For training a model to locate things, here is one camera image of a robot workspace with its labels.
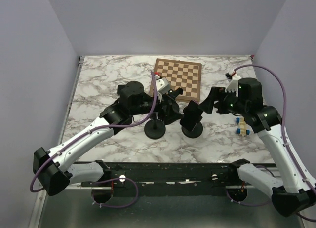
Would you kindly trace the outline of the red-edged phone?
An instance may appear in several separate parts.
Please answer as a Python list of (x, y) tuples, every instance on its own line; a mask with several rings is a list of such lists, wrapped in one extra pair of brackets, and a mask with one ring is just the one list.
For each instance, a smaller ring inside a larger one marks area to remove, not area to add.
[(201, 121), (203, 111), (198, 109), (199, 103), (191, 100), (183, 109), (183, 117), (180, 120), (180, 125), (188, 131), (192, 131), (195, 126)]

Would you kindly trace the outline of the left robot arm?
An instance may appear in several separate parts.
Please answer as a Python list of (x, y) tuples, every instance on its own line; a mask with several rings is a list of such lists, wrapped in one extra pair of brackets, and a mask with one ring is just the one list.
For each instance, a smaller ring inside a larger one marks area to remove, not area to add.
[(182, 118), (175, 99), (183, 94), (183, 89), (172, 90), (165, 78), (154, 80), (154, 83), (156, 91), (153, 96), (145, 93), (143, 84), (138, 81), (118, 85), (119, 98), (80, 133), (49, 150), (40, 147), (34, 152), (33, 172), (48, 195), (57, 195), (75, 183), (95, 182), (99, 186), (106, 185), (110, 177), (105, 163), (75, 162), (100, 142), (125, 128), (136, 126), (133, 116), (146, 114), (146, 121), (156, 115), (159, 123), (164, 125)]

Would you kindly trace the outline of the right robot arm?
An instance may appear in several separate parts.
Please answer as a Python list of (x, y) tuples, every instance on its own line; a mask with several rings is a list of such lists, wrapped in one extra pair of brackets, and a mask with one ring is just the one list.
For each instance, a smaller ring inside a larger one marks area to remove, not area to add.
[(237, 82), (237, 89), (235, 93), (222, 87), (211, 88), (199, 109), (207, 114), (216, 108), (219, 114), (241, 115), (270, 152), (281, 178), (268, 175), (249, 161), (240, 159), (230, 164), (228, 181), (234, 185), (241, 181), (250, 183), (267, 195), (284, 217), (313, 206), (316, 181), (291, 146), (277, 109), (264, 105), (261, 83), (255, 78), (242, 78)]

